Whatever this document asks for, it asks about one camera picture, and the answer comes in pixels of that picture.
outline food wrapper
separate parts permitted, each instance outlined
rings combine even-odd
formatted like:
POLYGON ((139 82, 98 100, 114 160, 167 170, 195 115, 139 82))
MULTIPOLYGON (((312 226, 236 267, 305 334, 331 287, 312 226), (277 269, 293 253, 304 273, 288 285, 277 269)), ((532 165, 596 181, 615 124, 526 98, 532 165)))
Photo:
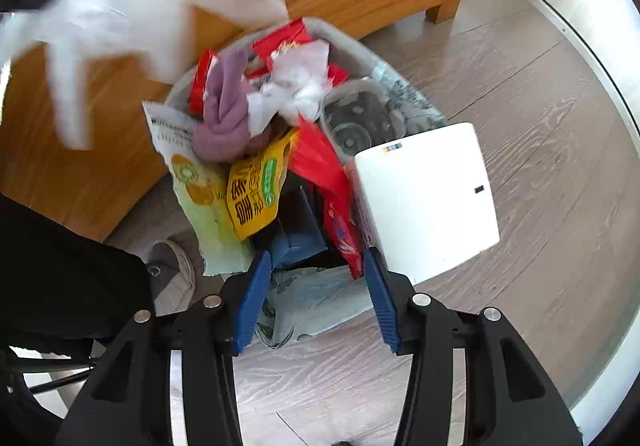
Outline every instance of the food wrapper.
POLYGON ((257 233, 275 219, 295 133, 289 130, 258 155, 231 166, 226 202, 240 239, 257 233))
POLYGON ((351 277, 362 276, 357 230, 351 220, 351 184, 334 147, 312 122, 300 117, 289 169, 318 186, 324 196, 324 228, 344 257, 351 277))
MULTIPOLYGON (((273 61, 287 50, 299 47, 313 41, 313 37, 306 30, 305 23, 301 18, 283 25, 282 27, 268 33, 259 40, 252 43, 251 48, 260 60, 266 63, 266 67, 254 70, 249 78, 257 78, 273 70, 273 61)), ((332 81, 334 87, 344 83, 349 79, 349 73, 334 63, 329 63, 327 77, 332 81)))
POLYGON ((189 111, 201 116, 204 110, 204 94, 207 87, 207 78, 213 65, 218 61, 218 56, 211 49, 207 49, 200 56, 193 83, 189 92, 189 111))
POLYGON ((191 149, 197 121, 159 103, 143 102, 154 147, 174 179, 174 193, 198 237, 204 276, 246 271, 253 251, 242 242, 226 205, 227 174, 203 164, 191 149))

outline wooden bed frame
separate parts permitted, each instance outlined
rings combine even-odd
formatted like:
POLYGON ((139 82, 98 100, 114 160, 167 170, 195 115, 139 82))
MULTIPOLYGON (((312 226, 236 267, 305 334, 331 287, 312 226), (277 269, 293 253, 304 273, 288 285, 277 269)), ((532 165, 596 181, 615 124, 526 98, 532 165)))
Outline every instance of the wooden bed frame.
MULTIPOLYGON (((460 0, 286 0, 292 18, 317 16, 360 38, 409 14, 426 10, 440 22, 460 0)), ((235 26, 198 10, 196 60, 207 47, 238 36, 235 26)), ((58 142, 37 48, 15 63, 0 126, 0 191, 73 231, 105 239, 166 169, 154 151, 141 100, 162 101, 169 86, 147 80, 133 57, 92 62, 87 101, 94 149, 75 152, 58 142)))

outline red packaging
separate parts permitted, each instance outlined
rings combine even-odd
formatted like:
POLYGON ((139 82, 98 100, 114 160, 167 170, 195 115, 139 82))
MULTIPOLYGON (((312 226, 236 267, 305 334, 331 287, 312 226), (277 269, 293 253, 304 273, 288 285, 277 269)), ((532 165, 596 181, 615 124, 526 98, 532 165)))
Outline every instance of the red packaging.
POLYGON ((322 192, 324 228, 349 264, 351 277, 357 280, 362 276, 362 258, 356 227, 351 222, 351 183, 322 130, 302 116, 298 118, 298 134, 287 168, 322 192))
MULTIPOLYGON (((267 63, 268 71, 273 68, 273 59, 278 54, 286 51, 291 47, 297 47, 310 43, 314 39, 306 30, 305 23, 301 18, 294 20, 293 22, 283 25, 281 28, 270 32, 268 35, 263 36, 259 40, 255 41, 251 48, 254 52, 267 63)), ((261 74, 252 74, 251 77, 257 77, 261 74)), ((327 76, 333 81, 333 86, 344 83, 349 79, 349 73, 334 63, 329 63, 327 76)))
POLYGON ((273 69, 273 58, 277 57, 278 54, 288 48, 297 47, 313 40, 306 30, 305 23, 299 18, 254 41, 251 48, 267 63, 267 68, 271 71, 273 69))
POLYGON ((211 49, 204 51, 198 60, 198 68, 196 69, 196 75, 193 77, 193 83, 191 84, 191 90, 189 92, 189 111, 192 114, 202 115, 207 76, 209 76, 209 69, 216 61, 218 61, 216 53, 211 49))

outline gray wood floor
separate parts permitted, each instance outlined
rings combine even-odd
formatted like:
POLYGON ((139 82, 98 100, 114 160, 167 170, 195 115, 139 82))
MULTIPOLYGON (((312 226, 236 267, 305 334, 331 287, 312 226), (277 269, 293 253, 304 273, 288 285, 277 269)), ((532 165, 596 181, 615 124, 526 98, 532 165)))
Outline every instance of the gray wood floor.
MULTIPOLYGON (((453 21, 419 14, 364 43, 452 122, 474 124, 492 184, 500 243, 421 289, 459 310, 503 310, 571 404, 638 300, 640 161, 609 97, 524 0, 462 0, 453 21)), ((109 242, 144 257, 174 233, 196 255, 164 179, 109 242)), ((217 287, 200 278, 196 296, 217 287)), ((371 313, 280 350, 256 344, 235 365, 247 445, 393 442, 409 360, 391 355, 371 313)), ((462 365, 450 444, 462 433, 462 365)))

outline clear plastic container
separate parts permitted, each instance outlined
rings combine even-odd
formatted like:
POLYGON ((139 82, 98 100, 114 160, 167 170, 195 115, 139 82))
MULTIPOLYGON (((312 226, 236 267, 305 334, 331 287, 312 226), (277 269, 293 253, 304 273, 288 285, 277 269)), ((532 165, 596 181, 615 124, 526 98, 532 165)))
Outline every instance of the clear plastic container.
POLYGON ((364 78, 332 89, 322 100, 320 125, 340 161, 367 148, 404 137, 404 116, 392 109, 386 90, 364 78))

